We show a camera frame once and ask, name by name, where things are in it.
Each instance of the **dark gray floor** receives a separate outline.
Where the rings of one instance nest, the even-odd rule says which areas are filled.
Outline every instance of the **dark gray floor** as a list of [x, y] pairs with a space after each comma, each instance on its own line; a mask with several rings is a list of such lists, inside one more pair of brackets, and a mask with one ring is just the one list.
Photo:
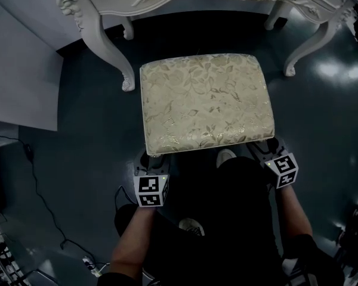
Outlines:
[[[115, 43], [136, 73], [146, 62], [181, 55], [255, 55], [268, 84], [276, 133], [300, 166], [294, 188], [317, 243], [333, 253], [334, 224], [344, 223], [350, 205], [358, 201], [358, 46], [343, 27], [329, 44], [297, 63], [295, 77], [287, 78], [282, 74], [286, 57], [317, 26], [293, 11], [283, 29], [266, 32], [255, 18], [227, 12], [143, 19], [135, 23], [133, 41], [119, 38]], [[60, 226], [99, 262], [109, 260], [118, 240], [114, 193], [121, 184], [132, 193], [132, 161], [144, 147], [139, 83], [131, 93], [122, 92], [121, 83], [121, 74], [88, 49], [66, 58], [58, 132], [20, 131], [35, 150], [40, 191]], [[212, 161], [215, 154], [199, 156]], [[53, 271], [62, 285], [95, 285], [82, 263], [83, 252], [71, 244], [60, 250], [62, 237], [35, 195], [21, 146], [1, 149], [0, 163], [8, 203], [8, 222], [1, 227], [19, 265], [24, 271], [38, 266]], [[165, 214], [177, 221], [183, 211], [172, 206], [174, 198], [169, 195]], [[47, 285], [39, 278], [30, 280]]]

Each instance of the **sneaker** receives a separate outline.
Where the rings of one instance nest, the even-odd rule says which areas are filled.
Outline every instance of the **sneaker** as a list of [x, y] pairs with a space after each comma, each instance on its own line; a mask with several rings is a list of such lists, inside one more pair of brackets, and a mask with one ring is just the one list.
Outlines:
[[236, 158], [236, 155], [232, 150], [223, 149], [219, 151], [216, 158], [216, 168], [218, 169], [225, 161]]
[[184, 218], [179, 222], [179, 228], [197, 236], [204, 236], [202, 225], [192, 218]]

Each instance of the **cream brocade seat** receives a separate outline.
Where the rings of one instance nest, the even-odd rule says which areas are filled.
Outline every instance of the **cream brocade seat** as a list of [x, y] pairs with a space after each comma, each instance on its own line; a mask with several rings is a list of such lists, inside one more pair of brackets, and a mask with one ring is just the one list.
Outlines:
[[254, 56], [197, 55], [140, 69], [150, 156], [274, 136], [267, 86]]

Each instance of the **black cable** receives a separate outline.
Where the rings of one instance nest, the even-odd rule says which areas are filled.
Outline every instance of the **black cable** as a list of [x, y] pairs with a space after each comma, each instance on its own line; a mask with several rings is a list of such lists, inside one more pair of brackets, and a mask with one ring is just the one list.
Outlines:
[[125, 194], [125, 196], [126, 196], [126, 199], [127, 199], [130, 203], [132, 203], [132, 204], [137, 204], [137, 203], [135, 203], [135, 202], [132, 201], [132, 199], [130, 198], [130, 196], [126, 193], [125, 188], [121, 185], [121, 186], [117, 189], [117, 191], [115, 192], [115, 195], [114, 195], [114, 203], [115, 203], [115, 211], [116, 211], [116, 212], [118, 211], [117, 197], [118, 197], [118, 194], [119, 194], [119, 192], [120, 192], [121, 190], [124, 192], [124, 194]]
[[5, 138], [5, 139], [9, 139], [9, 140], [16, 140], [18, 142], [21, 142], [23, 144], [23, 146], [25, 146], [25, 143], [22, 140], [17, 139], [17, 138], [9, 138], [7, 136], [0, 136], [0, 138]]
[[34, 163], [33, 163], [34, 153], [33, 153], [32, 149], [31, 149], [30, 145], [29, 145], [29, 144], [25, 144], [22, 140], [17, 139], [17, 138], [9, 138], [9, 137], [7, 137], [7, 136], [0, 136], [0, 138], [5, 138], [5, 139], [9, 139], [9, 140], [16, 140], [16, 141], [21, 142], [21, 143], [23, 144], [23, 149], [24, 149], [24, 153], [25, 153], [25, 155], [26, 155], [26, 158], [28, 159], [28, 161], [29, 161], [29, 162], [31, 163], [31, 165], [32, 165], [32, 176], [33, 176], [33, 178], [34, 178], [34, 180], [35, 180], [36, 195], [37, 195], [38, 197], [40, 197], [40, 199], [41, 199], [42, 202], [44, 203], [45, 208], [48, 210], [48, 212], [49, 212], [50, 215], [52, 216], [54, 226], [56, 227], [56, 229], [57, 229], [58, 231], [60, 231], [61, 235], [62, 235], [63, 238], [64, 238], [64, 240], [60, 243], [60, 248], [61, 248], [62, 250], [64, 250], [66, 243], [68, 243], [68, 242], [69, 242], [69, 243], [72, 243], [72, 244], [76, 245], [78, 248], [80, 248], [82, 251], [88, 253], [88, 254], [91, 256], [93, 262], [94, 262], [94, 263], [97, 263], [96, 260], [95, 260], [94, 255], [93, 255], [90, 251], [86, 250], [86, 249], [83, 248], [83, 246], [81, 246], [80, 244], [78, 244], [78, 243], [76, 243], [75, 241], [72, 241], [72, 240], [70, 240], [70, 239], [68, 239], [68, 238], [66, 237], [64, 231], [62, 231], [62, 229], [58, 226], [57, 221], [56, 221], [56, 218], [55, 218], [55, 215], [54, 215], [53, 211], [49, 208], [49, 206], [48, 206], [48, 204], [47, 204], [47, 201], [45, 200], [44, 196], [42, 196], [42, 195], [39, 193], [39, 191], [38, 191], [38, 179], [37, 179], [36, 174], [35, 174], [35, 165], [34, 165]]
[[1, 213], [1, 211], [0, 211], [0, 214], [5, 219], [5, 222], [8, 222], [8, 219], [5, 217], [5, 215], [3, 213]]

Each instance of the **person's arm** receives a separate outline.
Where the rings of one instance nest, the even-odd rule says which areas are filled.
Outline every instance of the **person's arm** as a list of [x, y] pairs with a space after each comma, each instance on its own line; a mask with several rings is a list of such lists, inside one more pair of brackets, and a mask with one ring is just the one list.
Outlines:
[[135, 211], [113, 251], [109, 272], [122, 273], [137, 281], [141, 279], [155, 211], [151, 207], [139, 207]]
[[298, 202], [291, 185], [276, 190], [276, 201], [284, 250], [288, 246], [289, 240], [297, 235], [313, 235], [308, 217]]

